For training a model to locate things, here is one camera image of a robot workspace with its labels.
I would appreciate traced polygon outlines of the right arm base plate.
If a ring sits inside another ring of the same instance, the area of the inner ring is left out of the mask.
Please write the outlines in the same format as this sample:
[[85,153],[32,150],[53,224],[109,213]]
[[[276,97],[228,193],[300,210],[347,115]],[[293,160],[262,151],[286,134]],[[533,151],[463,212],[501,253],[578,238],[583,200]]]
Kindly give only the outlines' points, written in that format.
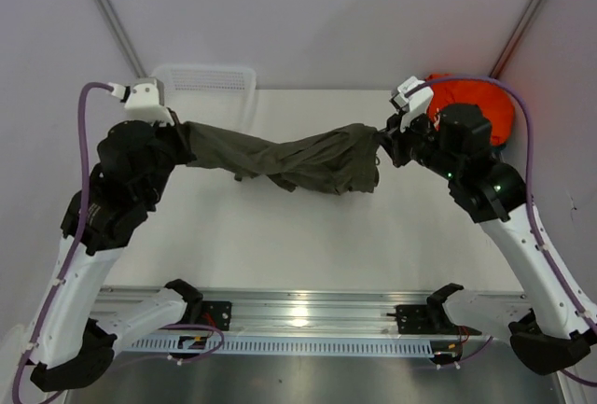
[[440,306],[428,304],[401,304],[386,314],[395,320],[402,335],[471,335],[481,332],[472,327],[457,327]]

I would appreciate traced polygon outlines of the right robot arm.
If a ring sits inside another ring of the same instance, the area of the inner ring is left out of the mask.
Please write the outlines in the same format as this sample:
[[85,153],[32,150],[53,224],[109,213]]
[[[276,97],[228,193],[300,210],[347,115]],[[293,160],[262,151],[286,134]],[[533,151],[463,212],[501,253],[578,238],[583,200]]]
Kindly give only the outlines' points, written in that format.
[[564,371],[596,343],[596,304],[565,266],[519,172],[493,154],[491,122],[478,106],[451,104],[435,126],[425,114],[392,115],[381,146],[396,167],[415,161],[448,182],[454,202],[498,247],[526,297],[506,305],[457,284],[428,297],[436,332],[472,327],[506,342],[539,375]]

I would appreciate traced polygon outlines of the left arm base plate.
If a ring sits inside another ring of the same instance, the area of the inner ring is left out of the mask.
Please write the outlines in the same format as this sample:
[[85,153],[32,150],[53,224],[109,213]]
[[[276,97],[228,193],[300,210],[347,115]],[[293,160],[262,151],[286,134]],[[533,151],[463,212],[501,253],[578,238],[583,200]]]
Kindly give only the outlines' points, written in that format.
[[232,317],[232,303],[230,301],[205,300],[201,305],[199,323],[217,327],[222,331],[228,331]]

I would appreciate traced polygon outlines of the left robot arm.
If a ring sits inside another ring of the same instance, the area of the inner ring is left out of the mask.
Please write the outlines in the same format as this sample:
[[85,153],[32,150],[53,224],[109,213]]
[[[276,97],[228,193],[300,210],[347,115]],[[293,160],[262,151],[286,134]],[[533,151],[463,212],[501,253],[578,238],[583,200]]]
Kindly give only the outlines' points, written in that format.
[[170,174],[195,157],[182,124],[120,122],[97,146],[81,190],[62,220],[60,255],[49,294],[33,329],[26,362],[43,392],[96,382],[128,345],[169,325],[183,329],[202,318],[202,294],[175,279],[153,297],[114,317],[93,319],[104,280],[133,233],[157,209]]

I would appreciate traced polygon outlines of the olive green shorts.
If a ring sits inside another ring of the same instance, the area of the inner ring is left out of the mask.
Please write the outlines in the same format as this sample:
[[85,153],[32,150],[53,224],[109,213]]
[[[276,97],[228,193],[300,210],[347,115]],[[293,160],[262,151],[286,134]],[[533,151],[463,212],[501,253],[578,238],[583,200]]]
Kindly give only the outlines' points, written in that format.
[[372,193],[379,185],[377,129],[355,123],[276,143],[197,122],[183,124],[192,167],[221,169],[243,181],[265,176],[288,192]]

